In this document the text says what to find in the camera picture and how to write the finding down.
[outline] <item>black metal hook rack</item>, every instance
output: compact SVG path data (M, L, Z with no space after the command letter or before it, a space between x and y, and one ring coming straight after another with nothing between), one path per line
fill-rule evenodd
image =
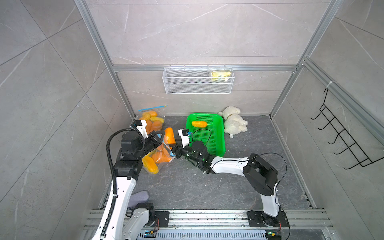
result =
M320 113L315 117L315 118L311 118L312 120L315 120L316 118L318 118L321 114L327 119L327 121L328 121L328 123L323 127L323 128L318 128L319 130L323 130L324 128L326 128L328 125L331 125L332 127L333 127L333 129L338 133L337 135L336 135L336 138L335 138L335 140L332 142L332 143L330 143L330 142L328 142L329 144L334 144L335 142L336 142L336 140L337 140L337 138L338 137L340 137L341 138L341 140L344 142L344 144L347 146L347 148L346 149L344 149L344 150L342 150L341 152L339 152L339 153L335 153L334 152L334 154L335 155L339 155L339 154L341 154L341 153L343 153L344 151L346 151L346 150L348 150L349 149L349 151L352 153L352 155L354 156L354 158L357 160L357 164L355 164L355 165L353 165L352 167L349 167L349 168L345 168L344 167L344 169L351 169L351 168L353 168L353 167L355 167L355 166L357 166L357 165L360 165L360 166L362 166L362 167L366 167L366 166L368 166L368 165L370 165L370 164L372 164L372 163L374 163L374 162L377 162L377 161L379 161L379 160L381 160L381 159L384 159L384 157L382 157L382 158L380 158L380 159L377 159L377 160L375 160L375 161L372 161L369 157L368 157L368 155L364 152L364 150L360 147L360 145L355 141L355 139L352 137L352 135L347 131L347 129L344 127L344 125L342 125L341 124L341 122L336 118L336 116L332 113L332 111L325 105L325 99L327 98L327 94L328 94L328 89L326 88L325 90L324 90L324 92L323 92L323 94L325 93L325 97L324 97L324 101L323 101L323 104L321 105L321 107L319 108L319 110L320 110ZM325 114L324 114L324 110L325 109L327 109L330 113L331 113L331 115L332 115L332 118L331 119L329 119ZM341 126L342 126L342 130L339 132L337 129L336 129L336 127L332 124L332 121L337 121ZM345 140L343 139L343 137L340 135L341 133L343 133L343 132L346 132L349 136L350 136L350 138L353 140L353 142L352 142L352 144L350 144L350 145L348 145L346 142L345 142ZM355 155L355 153L353 152L353 150L351 149L351 147L352 146L354 146L354 145L356 145L360 150L361 150L361 152L365 155L365 159L363 160L363 161L360 161L357 157L356 157L356 155Z

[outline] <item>cable tie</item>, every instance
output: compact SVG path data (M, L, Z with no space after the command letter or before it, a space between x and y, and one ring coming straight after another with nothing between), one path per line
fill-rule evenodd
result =
M329 81L328 85L327 85L325 88L328 88L328 86L329 86L331 83L337 83L337 82L335 82L335 81Z

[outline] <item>mounting plate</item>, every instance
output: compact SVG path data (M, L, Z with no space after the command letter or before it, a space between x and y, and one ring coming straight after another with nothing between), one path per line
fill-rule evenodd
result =
M250 227L289 227L288 219L283 211L279 211L277 215L277 222L269 222L268 224L264 223L263 211L248 211L248 223Z

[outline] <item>black mounting bracket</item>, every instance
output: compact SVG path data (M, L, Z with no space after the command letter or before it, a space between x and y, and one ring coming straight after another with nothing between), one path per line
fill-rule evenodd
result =
M278 215L273 218L263 211L248 211L248 223L250 227L289 227L289 222L284 211L279 211Z

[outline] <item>green basket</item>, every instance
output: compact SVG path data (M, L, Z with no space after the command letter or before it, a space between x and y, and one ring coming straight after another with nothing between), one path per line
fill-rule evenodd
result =
M192 121L206 121L208 126L194 127ZM208 148L208 152L215 156L224 156L225 154L225 142L224 142L224 121L222 116L212 113L193 113L187 118L186 129L190 132L195 132L198 129L209 129L212 131L212 135L207 142L210 132L205 130L199 130L195 132L190 138L193 141L203 141L204 145Z

